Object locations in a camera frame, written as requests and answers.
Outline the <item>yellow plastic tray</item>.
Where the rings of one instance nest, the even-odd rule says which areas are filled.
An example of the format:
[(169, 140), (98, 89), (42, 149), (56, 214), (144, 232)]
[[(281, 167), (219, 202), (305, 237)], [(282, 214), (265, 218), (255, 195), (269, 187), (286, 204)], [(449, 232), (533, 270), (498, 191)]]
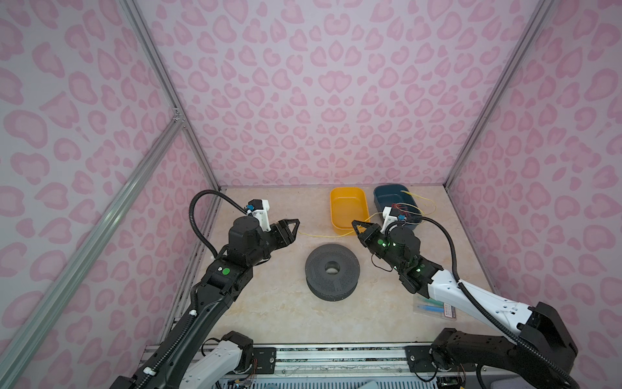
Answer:
[(353, 233), (353, 220), (368, 218), (368, 202), (361, 188), (337, 187), (330, 192), (330, 220), (337, 235)]

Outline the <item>dark grey cable spool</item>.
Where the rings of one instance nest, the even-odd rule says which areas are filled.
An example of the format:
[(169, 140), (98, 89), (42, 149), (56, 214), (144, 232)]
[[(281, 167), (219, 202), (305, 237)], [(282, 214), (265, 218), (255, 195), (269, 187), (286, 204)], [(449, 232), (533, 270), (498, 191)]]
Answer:
[(315, 248), (305, 263), (309, 290), (323, 301), (343, 301), (353, 294), (361, 275), (355, 254), (346, 246), (325, 244)]

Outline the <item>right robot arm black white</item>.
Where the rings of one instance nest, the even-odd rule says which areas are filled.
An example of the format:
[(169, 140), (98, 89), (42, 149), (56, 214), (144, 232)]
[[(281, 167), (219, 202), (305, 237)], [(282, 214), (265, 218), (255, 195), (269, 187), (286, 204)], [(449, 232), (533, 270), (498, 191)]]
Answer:
[(419, 238), (403, 220), (385, 227), (359, 220), (351, 225), (360, 243), (397, 272), (409, 293), (447, 303), (498, 330), (496, 336), (482, 336), (443, 329), (426, 358), (436, 369), (475, 364), (515, 373), (535, 388), (579, 386), (571, 375), (578, 347), (555, 308), (513, 301), (463, 280), (451, 238), (451, 268), (445, 269), (421, 254)]

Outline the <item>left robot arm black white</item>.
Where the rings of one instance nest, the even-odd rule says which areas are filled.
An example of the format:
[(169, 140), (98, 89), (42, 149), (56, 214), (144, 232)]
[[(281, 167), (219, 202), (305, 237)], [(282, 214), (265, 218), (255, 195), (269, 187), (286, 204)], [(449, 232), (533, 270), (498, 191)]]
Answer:
[(239, 217), (228, 232), (228, 245), (191, 289), (190, 306), (154, 354), (130, 377), (112, 388), (179, 388), (209, 332), (253, 278), (253, 268), (271, 253), (296, 241), (300, 221), (284, 219), (264, 230), (257, 218)]

